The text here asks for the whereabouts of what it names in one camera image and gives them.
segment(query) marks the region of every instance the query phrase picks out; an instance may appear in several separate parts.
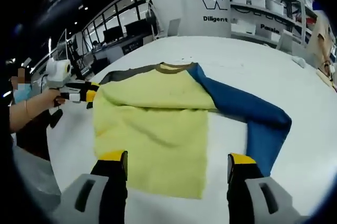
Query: blue sleeve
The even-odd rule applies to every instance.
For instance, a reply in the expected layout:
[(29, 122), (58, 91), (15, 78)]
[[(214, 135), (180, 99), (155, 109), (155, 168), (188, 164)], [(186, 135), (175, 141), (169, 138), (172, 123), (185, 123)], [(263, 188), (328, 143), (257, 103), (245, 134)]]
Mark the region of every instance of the blue sleeve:
[(189, 74), (212, 97), (217, 109), (247, 122), (247, 151), (261, 173), (269, 176), (291, 127), (291, 118), (281, 109), (252, 94), (207, 78), (196, 65)]

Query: white table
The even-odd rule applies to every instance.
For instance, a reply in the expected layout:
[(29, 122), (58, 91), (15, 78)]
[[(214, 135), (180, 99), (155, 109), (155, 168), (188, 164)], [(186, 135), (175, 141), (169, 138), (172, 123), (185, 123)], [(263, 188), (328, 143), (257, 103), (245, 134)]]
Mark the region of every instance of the white table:
[[(337, 94), (307, 66), (288, 54), (242, 40), (171, 37), (145, 45), (106, 67), (108, 72), (166, 62), (198, 62), (215, 80), (257, 95), (284, 109), (293, 125), (272, 170), (302, 215), (310, 215), (331, 186), (337, 169)], [(80, 174), (90, 173), (93, 153), (92, 111), (67, 102), (64, 115), (48, 129), (52, 167), (61, 191)], [(246, 124), (209, 115), (207, 182), (202, 200), (150, 195), (128, 188), (126, 223), (227, 223), (227, 154), (245, 153)]]

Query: bracelet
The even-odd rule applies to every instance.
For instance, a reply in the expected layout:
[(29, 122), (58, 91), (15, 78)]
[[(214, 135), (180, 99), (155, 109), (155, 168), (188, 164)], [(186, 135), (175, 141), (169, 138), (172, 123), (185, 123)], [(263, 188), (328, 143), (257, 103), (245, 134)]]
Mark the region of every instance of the bracelet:
[(31, 117), (29, 116), (29, 113), (28, 113), (27, 101), (26, 100), (25, 100), (25, 109), (26, 109), (27, 117), (29, 118), (29, 120), (32, 120)]

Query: letter w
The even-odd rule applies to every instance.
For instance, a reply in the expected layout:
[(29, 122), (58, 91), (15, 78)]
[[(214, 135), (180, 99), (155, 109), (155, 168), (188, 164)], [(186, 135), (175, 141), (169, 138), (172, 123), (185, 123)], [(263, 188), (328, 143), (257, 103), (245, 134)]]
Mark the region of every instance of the letter w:
[(228, 10), (226, 6), (226, 0), (202, 0), (206, 9), (216, 9), (216, 6), (220, 10)]

